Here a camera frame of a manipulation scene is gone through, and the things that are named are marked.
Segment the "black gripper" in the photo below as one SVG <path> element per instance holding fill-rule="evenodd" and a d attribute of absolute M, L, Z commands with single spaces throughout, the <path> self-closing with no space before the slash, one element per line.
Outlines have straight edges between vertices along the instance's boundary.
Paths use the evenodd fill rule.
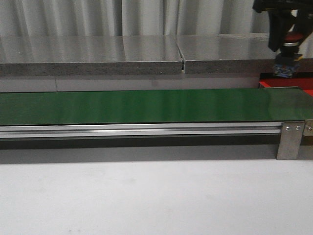
<path fill-rule="evenodd" d="M 257 13 L 269 11 L 268 47 L 274 52 L 284 42 L 293 25 L 296 47 L 300 47 L 313 32 L 312 0 L 255 0 L 252 9 Z M 296 17 L 291 13 L 292 10 L 297 10 Z"/>

